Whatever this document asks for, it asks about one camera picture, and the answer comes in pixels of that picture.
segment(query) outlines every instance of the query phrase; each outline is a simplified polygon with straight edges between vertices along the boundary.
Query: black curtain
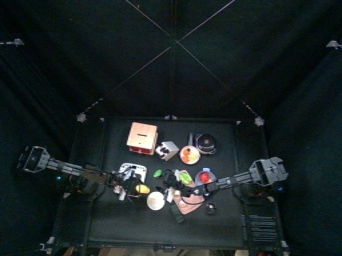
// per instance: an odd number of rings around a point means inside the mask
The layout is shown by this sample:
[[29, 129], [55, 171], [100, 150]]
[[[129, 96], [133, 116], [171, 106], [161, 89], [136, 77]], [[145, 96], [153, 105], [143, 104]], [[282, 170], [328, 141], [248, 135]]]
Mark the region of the black curtain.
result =
[[298, 255], [340, 255], [342, 51], [334, 49], [274, 110], [268, 148], [290, 173], [280, 203]]
[[29, 55], [13, 45], [0, 47], [0, 88], [0, 254], [36, 255], [52, 231], [59, 184], [44, 173], [25, 175], [16, 163], [25, 145], [45, 146], [67, 160], [76, 116]]
[[340, 1], [131, 3], [0, 4], [1, 41], [25, 43], [0, 46], [0, 253], [34, 249], [53, 223], [55, 180], [16, 171], [22, 146], [67, 160], [76, 114], [104, 99], [88, 114], [240, 120], [250, 104], [290, 172], [286, 239], [338, 255], [342, 64], [324, 46], [340, 35]]

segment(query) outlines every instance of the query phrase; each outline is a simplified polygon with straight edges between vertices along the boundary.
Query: orange plate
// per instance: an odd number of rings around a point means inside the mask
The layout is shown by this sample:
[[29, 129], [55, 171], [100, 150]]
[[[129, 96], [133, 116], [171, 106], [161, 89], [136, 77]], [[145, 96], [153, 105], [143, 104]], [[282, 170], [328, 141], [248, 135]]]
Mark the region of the orange plate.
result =
[[200, 158], [200, 153], [193, 146], [185, 146], [179, 152], [184, 164], [195, 164]]

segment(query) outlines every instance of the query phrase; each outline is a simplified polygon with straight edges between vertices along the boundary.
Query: black table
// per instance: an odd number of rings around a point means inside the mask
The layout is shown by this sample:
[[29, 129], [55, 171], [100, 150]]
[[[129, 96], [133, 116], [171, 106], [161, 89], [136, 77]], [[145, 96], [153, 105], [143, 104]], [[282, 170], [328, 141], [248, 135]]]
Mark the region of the black table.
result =
[[[179, 155], [164, 161], [156, 155], [133, 153], [125, 144], [132, 122], [156, 125], [157, 142], [172, 141], [179, 149], [187, 145], [191, 132], [208, 133], [217, 141], [216, 153], [201, 155], [193, 165], [185, 165]], [[187, 170], [193, 178], [207, 167], [216, 178], [222, 178], [246, 172], [260, 158], [267, 158], [263, 130], [251, 121], [92, 118], [80, 123], [69, 162], [96, 165], [108, 172], [117, 171], [123, 163], [143, 165], [147, 167], [145, 184], [153, 191], [155, 186], [161, 186], [161, 181], [152, 176], [157, 169]], [[69, 196], [60, 204], [53, 232], [56, 247], [238, 249], [250, 248], [255, 243], [260, 248], [280, 246], [280, 224], [274, 203], [266, 202], [270, 204], [266, 207], [244, 205], [234, 189], [215, 193], [208, 202], [216, 205], [213, 215], [205, 213], [203, 204], [177, 224], [168, 203], [161, 210], [152, 211], [144, 198], [135, 203], [119, 201], [112, 189], [104, 187], [99, 188], [97, 196], [87, 200]], [[248, 224], [250, 217], [258, 216], [258, 212], [274, 220], [276, 233], [272, 240], [262, 243], [254, 239], [256, 233]]]

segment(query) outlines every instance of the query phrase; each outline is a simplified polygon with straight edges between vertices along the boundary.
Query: cardboard box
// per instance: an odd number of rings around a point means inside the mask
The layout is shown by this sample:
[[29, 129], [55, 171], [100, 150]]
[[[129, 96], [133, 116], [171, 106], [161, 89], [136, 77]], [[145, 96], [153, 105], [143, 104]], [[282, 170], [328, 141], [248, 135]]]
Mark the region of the cardboard box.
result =
[[156, 126], [132, 123], [127, 146], [132, 152], [145, 155], [153, 155], [155, 152], [155, 144], [156, 144]]

